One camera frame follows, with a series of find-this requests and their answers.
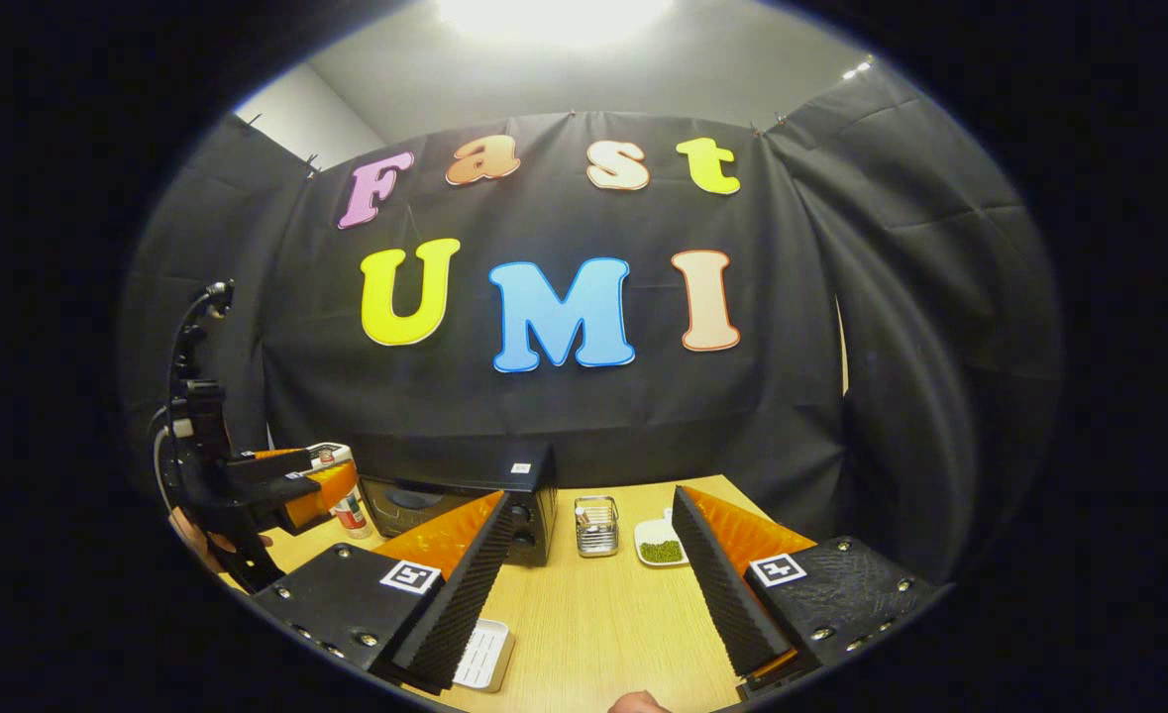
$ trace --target white wall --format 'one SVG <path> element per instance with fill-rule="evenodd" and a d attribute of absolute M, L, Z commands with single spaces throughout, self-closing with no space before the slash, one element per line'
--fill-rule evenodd
<path fill-rule="evenodd" d="M 258 117 L 253 127 L 303 160 L 318 153 L 312 162 L 318 168 L 385 146 L 307 63 L 263 86 L 236 108 L 236 116 Z"/>

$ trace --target blue letter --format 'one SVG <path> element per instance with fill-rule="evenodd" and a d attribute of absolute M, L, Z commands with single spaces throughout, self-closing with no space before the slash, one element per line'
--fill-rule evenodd
<path fill-rule="evenodd" d="M 616 257 L 592 257 L 575 275 L 565 299 L 557 298 L 535 263 L 503 263 L 492 270 L 492 282 L 503 302 L 503 351 L 498 372 L 529 372 L 538 366 L 530 351 L 530 328 L 554 366 L 565 364 L 579 325 L 584 346 L 575 352 L 583 366 L 621 366 L 637 358 L 624 338 L 624 278 L 628 264 Z"/>

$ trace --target ceiling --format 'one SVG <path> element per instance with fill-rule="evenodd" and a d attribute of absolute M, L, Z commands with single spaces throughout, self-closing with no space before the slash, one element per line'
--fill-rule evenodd
<path fill-rule="evenodd" d="M 329 46 L 310 65 L 376 136 L 396 144 L 570 109 L 766 127 L 863 61 L 864 50 L 847 42 L 750 0 L 670 0 L 628 40 L 573 49 L 493 43 L 443 22 L 439 5 L 424 0 Z"/>

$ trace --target wooden tabletop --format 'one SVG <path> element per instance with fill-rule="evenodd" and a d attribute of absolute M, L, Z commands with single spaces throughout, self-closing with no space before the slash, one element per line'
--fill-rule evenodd
<path fill-rule="evenodd" d="M 548 566 L 500 569 L 482 609 L 484 619 L 510 629 L 514 646 L 496 693 L 454 685 L 434 697 L 473 713 L 561 709 L 605 713 L 628 691 L 649 691 L 674 713 L 702 713 L 737 704 L 738 678 L 711 625 L 707 603 L 688 565 L 654 568 L 637 559 L 633 527 L 655 520 L 673 504 L 676 484 L 688 484 L 764 514 L 724 476 L 600 490 L 561 490 Z M 575 548 L 575 498 L 611 496 L 619 508 L 619 551 L 585 559 Z M 271 558 L 285 573 L 334 542 L 371 549 L 383 538 L 349 539 L 336 519 L 292 537 L 266 533 Z M 231 583 L 227 574 L 225 582 Z"/>

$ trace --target person's hand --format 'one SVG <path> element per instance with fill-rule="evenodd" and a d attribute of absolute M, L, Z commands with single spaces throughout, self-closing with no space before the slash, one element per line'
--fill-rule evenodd
<path fill-rule="evenodd" d="M 670 713 L 649 694 L 649 691 L 633 691 L 619 697 L 605 713 Z"/>
<path fill-rule="evenodd" d="M 171 525 L 173 525 L 176 533 L 180 533 L 180 537 L 183 538 L 186 545 L 200 556 L 200 560 L 204 562 L 206 567 L 209 567 L 215 573 L 225 573 L 225 569 L 223 569 L 222 565 L 218 563 L 218 560 L 215 555 L 213 555 L 213 552 L 209 552 L 209 541 L 206 539 L 204 533 L 200 532 L 200 528 L 195 527 L 190 520 L 186 519 L 186 513 L 183 513 L 182 508 L 175 507 L 175 510 L 171 511 Z M 276 545 L 274 541 L 271 541 L 270 537 L 258 537 L 262 538 L 263 545 L 266 547 Z M 225 552 L 236 551 L 236 546 L 231 545 L 231 541 L 221 534 L 209 533 L 209 539 L 213 539 L 213 545 L 215 545 L 215 547 L 222 547 Z"/>

